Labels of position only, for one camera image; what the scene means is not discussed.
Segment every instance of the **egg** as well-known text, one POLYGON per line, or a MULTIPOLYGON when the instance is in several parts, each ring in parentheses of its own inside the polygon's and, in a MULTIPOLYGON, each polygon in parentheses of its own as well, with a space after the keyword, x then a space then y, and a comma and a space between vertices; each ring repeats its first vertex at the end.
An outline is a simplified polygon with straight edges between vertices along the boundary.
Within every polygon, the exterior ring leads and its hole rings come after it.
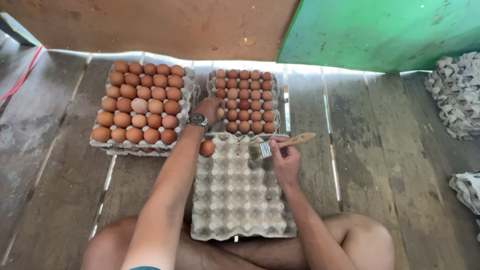
POLYGON ((270 81, 262 82, 262 90, 263 91, 272 91, 272 82, 270 82, 270 81))
POLYGON ((122 85, 120 87, 120 94, 124 98, 134 99, 137 97, 137 89, 131 85, 122 85))
POLYGON ((219 119, 223 119, 223 117, 225 116, 225 109, 221 108, 221 107, 218 107, 216 109, 216 116, 219 118, 219 119))
POLYGON ((113 117, 114 116, 115 115, 113 115, 113 113, 111 113, 111 112, 103 111, 96 116, 96 121, 101 126, 111 127, 111 126, 113 126, 113 117))
POLYGON ((248 100, 246 100, 246 99, 240 100, 239 108, 240 108, 240 110, 250 109, 250 102, 248 102, 248 100))
POLYGON ((239 91, 239 98, 240 99, 249 99, 250 92, 247 89, 242 89, 239 91))
POLYGON ((113 64, 113 69, 123 74, 128 73, 128 64, 122 60, 118 60, 113 64))
POLYGON ((128 98, 120 98, 117 101, 117 107, 119 111, 131 113, 132 112, 132 101, 128 98))
POLYGON ((252 72, 250 72, 250 78, 253 80, 253 81, 258 81, 260 80, 260 72, 258 70, 254 70, 252 72))
POLYGON ((140 75, 144 72, 144 67, 139 62, 131 62, 130 65, 128 65, 128 70, 130 73, 140 75))
POLYGON ((160 101, 167 99, 167 91, 161 87, 155 87, 152 90, 152 98, 160 101))
POLYGON ((108 112, 115 112, 117 110, 117 100, 114 98, 104 98, 102 100, 102 109, 108 112))
POLYGON ((252 111, 252 113, 250 114, 250 119, 254 122, 261 121, 262 113, 259 111, 252 111))
POLYGON ((237 120, 237 117, 238 117, 238 113, 237 113, 236 110, 228 110, 228 111, 227 111, 227 119, 228 119, 230 122, 236 121, 236 120, 237 120))
POLYGON ((250 131, 250 124, 247 121, 240 122, 239 130, 240 133, 247 134, 250 131))
POLYGON ((148 110, 151 112, 151 113, 156 113, 156 114, 161 114, 164 112, 164 105, 163 105, 163 102, 160 101, 160 100, 152 100, 148 103, 148 110))
POLYGON ((169 100, 174 100, 174 101, 180 101, 181 99, 181 92, 178 88, 176 87, 170 87, 168 90, 167 90, 167 98, 169 100))
POLYGON ((180 112, 180 104, 174 100, 168 100, 164 105, 165 112, 170 115, 177 115, 180 112))
POLYGON ((259 81, 252 81, 250 83, 250 89, 251 90, 260 90, 260 87, 261 87, 261 85, 260 85, 259 81))
POLYGON ((227 77, 229 79, 237 79, 239 77, 239 72, 236 69, 231 69, 228 71, 227 77))
POLYGON ((248 121, 250 119, 250 114, 247 110, 241 110, 239 112, 239 120, 240 121, 248 121))
POLYGON ((200 144, 200 155, 210 157, 215 151, 215 145, 212 141, 203 141, 200 144))
POLYGON ((241 80, 239 82, 239 89, 248 89, 250 88, 250 83, 247 80, 241 80))
POLYGON ((250 78, 250 72, 248 72, 248 70, 240 71, 239 78, 240 80, 248 80, 250 78))
POLYGON ((215 91, 215 97, 224 99, 227 96, 225 89, 219 88, 215 91))
POLYGON ((124 112, 119 112, 113 117, 113 122, 117 127, 126 128, 132 124, 132 117, 124 112))
POLYGON ((225 127, 225 130, 229 133, 232 133, 232 134, 237 132, 238 129, 239 129, 239 126, 235 122, 228 122, 226 127, 225 127))
POLYGON ((138 144, 141 140, 144 139, 144 132, 141 129, 133 127, 125 133, 127 136, 127 140, 133 142, 134 144, 138 144))
POLYGON ((237 102, 233 99, 229 99, 226 103, 226 108, 229 110, 235 110, 237 108, 237 102))
POLYGON ((166 129, 174 129, 179 125, 178 119, 173 115, 166 115, 162 119, 162 126, 166 129))
POLYGON ((153 77, 153 83, 156 87, 165 89, 168 86, 168 78, 163 74, 157 74, 153 77))
POLYGON ((123 143, 127 139, 127 131, 123 128, 116 128, 112 131, 112 139, 117 143, 123 143))
POLYGON ((275 132, 275 124, 274 123, 265 123, 264 124, 264 132, 267 134, 272 134, 275 132))
POLYGON ((264 101, 271 101, 273 98, 272 92, 270 91, 263 91, 262 92, 262 99, 264 101))
POLYGON ((140 78, 140 84, 148 88, 151 88, 153 85, 155 85, 153 83, 153 77, 150 75, 144 75, 142 78, 140 78))
POLYGON ((148 75, 148 76, 155 76, 156 74, 156 66, 152 63, 148 63, 144 66, 144 73, 145 75, 148 75))
POLYGON ((146 114, 149 111, 148 101, 146 101, 145 99, 135 98, 134 100, 132 100, 131 106, 132 110, 138 114, 146 114))
POLYGON ((227 82, 225 79, 220 78, 215 81, 215 88, 225 88, 227 87, 227 82))
POLYGON ((168 77, 171 75, 170 73, 170 67, 166 64, 159 64, 157 67, 156 67, 156 72, 157 74, 162 74, 164 75, 165 77, 168 77))
POLYGON ((140 77, 137 74, 128 73, 125 75, 125 83, 133 87, 137 87, 141 83, 140 77))
POLYGON ((215 77, 225 79, 227 73, 223 69, 219 69, 215 72, 215 77))
POLYGON ((264 112, 263 119, 265 122, 271 123, 275 119, 275 114, 271 110, 268 110, 264 112))
POLYGON ((262 103, 258 100, 252 100, 250 103, 250 109, 255 111, 255 110, 261 110, 262 109, 262 103))
POLYGON ((164 144, 172 144, 177 140, 177 133, 171 129, 166 129, 160 134, 160 140, 162 140, 164 144))
POLYGON ((152 90, 150 88, 142 86, 137 90, 137 96, 144 100, 149 100, 152 98, 152 90))
POLYGON ((154 144, 160 139, 160 133, 156 129, 147 129, 144 132, 144 140, 147 143, 154 144))
POLYGON ((239 83, 235 79, 228 79, 227 81, 227 88, 237 88, 239 86, 239 83))
POLYGON ((111 131, 109 128, 99 126, 92 131, 92 138, 97 142, 104 143, 112 138, 111 131))
POLYGON ((110 73, 110 75, 108 75, 108 78, 113 85, 118 87, 125 83, 125 75, 120 71, 114 71, 110 73))
POLYGON ((173 65, 170 68, 170 72, 172 73, 172 75, 177 75, 178 77, 185 76, 185 70, 179 65, 173 65))
POLYGON ((134 127, 143 128, 147 125, 147 117, 141 114, 136 114, 132 117, 132 125, 134 127))
POLYGON ((168 85, 180 89, 183 86, 183 80, 178 75, 172 75, 168 78, 168 85))
POLYGON ((158 129, 162 126, 162 117, 158 114, 152 113, 147 117, 147 124, 153 129, 158 129))
POLYGON ((121 97, 120 88, 116 86, 109 86, 107 88, 107 97, 114 99, 118 99, 119 97, 121 97))
POLYGON ((270 72, 264 72, 262 74, 262 80, 271 81, 272 80, 272 74, 270 72))
POLYGON ((273 110, 273 103, 271 101, 265 101, 263 105, 263 109, 265 111, 267 110, 273 110))
POLYGON ((253 134, 257 135, 262 132, 264 125, 262 125, 260 122, 253 122, 250 126, 250 129, 252 130, 253 134))
POLYGON ((260 100, 260 98, 262 97, 262 94, 260 93, 260 91, 258 90, 253 90, 251 93, 250 93, 250 98, 252 100, 260 100))
POLYGON ((239 97, 239 92, 236 88, 230 88, 227 92, 228 99, 237 99, 239 97))

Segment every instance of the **green board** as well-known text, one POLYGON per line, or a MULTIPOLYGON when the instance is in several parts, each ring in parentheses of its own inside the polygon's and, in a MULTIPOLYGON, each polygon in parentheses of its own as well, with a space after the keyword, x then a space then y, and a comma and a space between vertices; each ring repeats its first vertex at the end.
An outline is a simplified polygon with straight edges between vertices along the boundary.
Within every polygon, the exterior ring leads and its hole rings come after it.
POLYGON ((402 72, 480 49, 480 0, 302 0, 276 62, 402 72))

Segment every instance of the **hand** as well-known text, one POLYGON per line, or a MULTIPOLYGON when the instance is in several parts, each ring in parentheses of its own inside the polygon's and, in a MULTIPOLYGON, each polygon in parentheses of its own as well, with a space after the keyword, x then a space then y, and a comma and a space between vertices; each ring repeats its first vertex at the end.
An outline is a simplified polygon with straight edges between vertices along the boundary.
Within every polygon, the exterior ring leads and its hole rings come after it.
POLYGON ((277 142, 284 142, 289 137, 270 137, 268 144, 272 151, 273 172, 283 189, 298 185, 298 171, 300 167, 300 153, 295 146, 278 148, 277 142))
POLYGON ((208 120, 208 126, 213 126, 220 118, 217 115, 218 108, 225 108, 225 102, 221 98, 209 97, 197 104, 193 113, 201 113, 208 120))

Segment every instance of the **paintbrush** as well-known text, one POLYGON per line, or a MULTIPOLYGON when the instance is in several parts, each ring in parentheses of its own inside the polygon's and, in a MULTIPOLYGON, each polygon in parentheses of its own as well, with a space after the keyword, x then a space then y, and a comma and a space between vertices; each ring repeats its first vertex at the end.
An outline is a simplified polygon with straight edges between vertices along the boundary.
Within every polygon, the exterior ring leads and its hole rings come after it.
MULTIPOLYGON (((316 133, 302 133, 293 138, 290 138, 284 142, 278 143, 278 148, 283 148, 285 146, 297 145, 304 143, 311 138, 315 137, 316 133)), ((263 159, 271 157, 272 151, 270 151, 270 146, 268 141, 259 143, 259 144, 250 144, 248 146, 248 154, 250 155, 250 162, 256 163, 261 162, 263 159)))

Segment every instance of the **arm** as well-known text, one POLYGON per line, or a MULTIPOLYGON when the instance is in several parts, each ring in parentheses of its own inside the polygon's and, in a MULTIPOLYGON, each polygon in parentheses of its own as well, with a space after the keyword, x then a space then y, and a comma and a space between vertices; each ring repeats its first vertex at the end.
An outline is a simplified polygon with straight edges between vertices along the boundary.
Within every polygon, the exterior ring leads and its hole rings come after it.
POLYGON ((287 139, 272 137, 270 140, 274 173, 287 197, 310 268, 312 270, 357 270, 300 189, 298 182, 300 153, 294 146, 278 149, 276 142, 287 139))
MULTIPOLYGON (((203 114, 208 124, 217 122, 216 110, 225 104, 206 98, 194 112, 203 114)), ((153 266, 173 270, 180 228, 188 192, 192 186, 205 128, 187 125, 156 178, 150 198, 138 217, 132 242, 121 270, 153 266)))

